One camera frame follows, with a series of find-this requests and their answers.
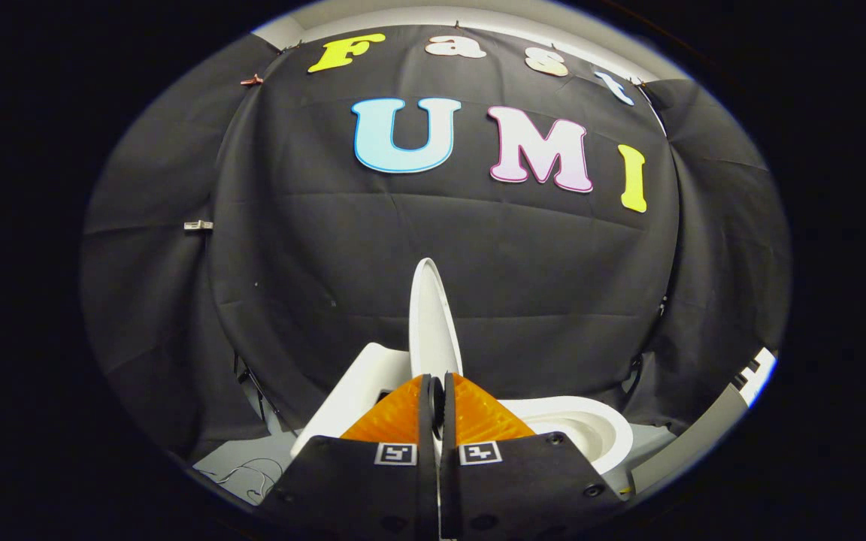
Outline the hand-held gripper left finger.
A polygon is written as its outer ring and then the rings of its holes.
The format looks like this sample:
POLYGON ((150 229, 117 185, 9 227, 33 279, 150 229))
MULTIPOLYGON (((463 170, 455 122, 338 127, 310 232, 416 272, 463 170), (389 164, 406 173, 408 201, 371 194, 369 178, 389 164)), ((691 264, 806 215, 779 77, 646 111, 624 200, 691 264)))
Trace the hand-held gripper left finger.
POLYGON ((289 540, 436 540, 438 466, 431 377, 417 376, 367 413, 406 424, 405 438, 316 435, 262 501, 289 540))

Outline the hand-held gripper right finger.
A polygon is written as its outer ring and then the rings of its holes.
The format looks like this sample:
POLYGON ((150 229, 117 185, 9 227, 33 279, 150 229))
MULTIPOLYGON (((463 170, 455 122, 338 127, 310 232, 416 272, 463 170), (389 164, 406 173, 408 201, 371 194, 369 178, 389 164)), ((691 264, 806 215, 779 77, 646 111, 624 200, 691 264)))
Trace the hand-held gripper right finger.
POLYGON ((591 398, 498 400, 444 380, 441 535, 573 540, 626 505, 605 473, 628 455, 628 422, 591 398))

